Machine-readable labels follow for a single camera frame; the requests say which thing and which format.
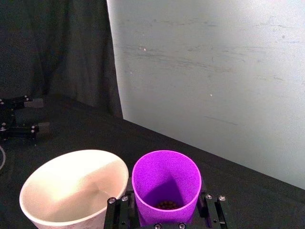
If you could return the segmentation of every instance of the plastic cup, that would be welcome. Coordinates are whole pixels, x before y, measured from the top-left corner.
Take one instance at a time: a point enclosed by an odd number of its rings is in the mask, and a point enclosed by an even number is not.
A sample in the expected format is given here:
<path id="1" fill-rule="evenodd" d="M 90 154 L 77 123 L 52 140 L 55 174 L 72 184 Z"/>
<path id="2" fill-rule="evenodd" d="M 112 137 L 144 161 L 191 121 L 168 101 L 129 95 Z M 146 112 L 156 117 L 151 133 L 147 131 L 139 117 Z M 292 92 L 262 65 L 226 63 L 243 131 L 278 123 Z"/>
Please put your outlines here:
<path id="1" fill-rule="evenodd" d="M 103 229 L 107 200 L 121 198 L 128 168 L 116 155 L 82 150 L 39 167 L 20 192 L 23 213 L 39 229 Z"/>
<path id="2" fill-rule="evenodd" d="M 192 222 L 201 184 L 197 165 L 181 153 L 160 150 L 141 157 L 132 171 L 140 225 Z M 179 208 L 157 208 L 164 201 Z"/>

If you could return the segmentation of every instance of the purple cup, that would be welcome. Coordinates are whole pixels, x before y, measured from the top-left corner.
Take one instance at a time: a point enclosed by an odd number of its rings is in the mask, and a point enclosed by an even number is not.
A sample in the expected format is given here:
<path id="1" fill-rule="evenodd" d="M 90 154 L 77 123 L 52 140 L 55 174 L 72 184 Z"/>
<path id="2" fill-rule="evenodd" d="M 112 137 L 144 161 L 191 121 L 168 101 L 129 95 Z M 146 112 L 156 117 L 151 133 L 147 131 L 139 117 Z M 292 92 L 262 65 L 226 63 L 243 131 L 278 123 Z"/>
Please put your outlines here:
<path id="1" fill-rule="evenodd" d="M 181 153 L 160 150 L 141 157 L 132 171 L 140 225 L 192 222 L 201 182 L 197 165 Z M 180 208 L 156 208 L 162 201 L 173 201 Z"/>

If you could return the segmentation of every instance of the paper cup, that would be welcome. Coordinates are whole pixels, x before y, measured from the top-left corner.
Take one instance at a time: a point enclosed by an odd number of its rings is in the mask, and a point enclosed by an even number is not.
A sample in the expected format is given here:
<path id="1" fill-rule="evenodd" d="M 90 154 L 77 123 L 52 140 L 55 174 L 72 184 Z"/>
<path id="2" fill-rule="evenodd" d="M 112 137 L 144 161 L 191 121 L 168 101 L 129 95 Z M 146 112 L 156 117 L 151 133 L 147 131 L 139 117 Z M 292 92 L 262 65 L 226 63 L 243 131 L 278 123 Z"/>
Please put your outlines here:
<path id="1" fill-rule="evenodd" d="M 120 198 L 127 181 L 118 156 L 76 151 L 39 167 L 21 189 L 20 207 L 39 229 L 102 229 L 107 199 Z"/>

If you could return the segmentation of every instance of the gray wall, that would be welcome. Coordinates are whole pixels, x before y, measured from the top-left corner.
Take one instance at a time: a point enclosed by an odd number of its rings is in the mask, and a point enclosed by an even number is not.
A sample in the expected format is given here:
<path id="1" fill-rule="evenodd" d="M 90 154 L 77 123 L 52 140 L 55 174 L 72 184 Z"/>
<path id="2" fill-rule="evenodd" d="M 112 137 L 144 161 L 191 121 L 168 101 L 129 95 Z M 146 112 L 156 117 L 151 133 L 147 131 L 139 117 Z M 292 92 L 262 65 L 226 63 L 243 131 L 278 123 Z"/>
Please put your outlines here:
<path id="1" fill-rule="evenodd" d="M 125 119 L 305 188 L 305 2 L 108 0 Z"/>

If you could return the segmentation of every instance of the black metal bracket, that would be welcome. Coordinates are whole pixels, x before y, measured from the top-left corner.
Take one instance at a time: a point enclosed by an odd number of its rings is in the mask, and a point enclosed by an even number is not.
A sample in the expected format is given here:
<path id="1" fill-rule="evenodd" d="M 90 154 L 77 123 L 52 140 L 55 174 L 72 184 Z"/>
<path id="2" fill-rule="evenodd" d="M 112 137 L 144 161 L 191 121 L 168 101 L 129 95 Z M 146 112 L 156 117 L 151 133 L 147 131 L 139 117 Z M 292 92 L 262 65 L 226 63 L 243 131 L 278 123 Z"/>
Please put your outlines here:
<path id="1" fill-rule="evenodd" d="M 16 122 L 15 110 L 25 107 L 43 107 L 43 100 L 31 99 L 27 95 L 11 99 L 0 98 L 0 139 L 36 139 L 36 135 L 39 131 L 49 131 L 49 123 L 40 123 L 38 125 L 31 126 L 18 126 Z"/>
<path id="2" fill-rule="evenodd" d="M 104 229 L 236 229 L 231 218 L 227 197 L 213 196 L 205 191 L 200 193 L 197 202 L 197 210 L 194 212 L 192 224 L 183 222 L 176 224 L 161 224 L 156 222 L 140 228 L 138 210 L 134 192 L 128 182 L 125 195 L 120 198 L 109 198 L 107 202 Z"/>

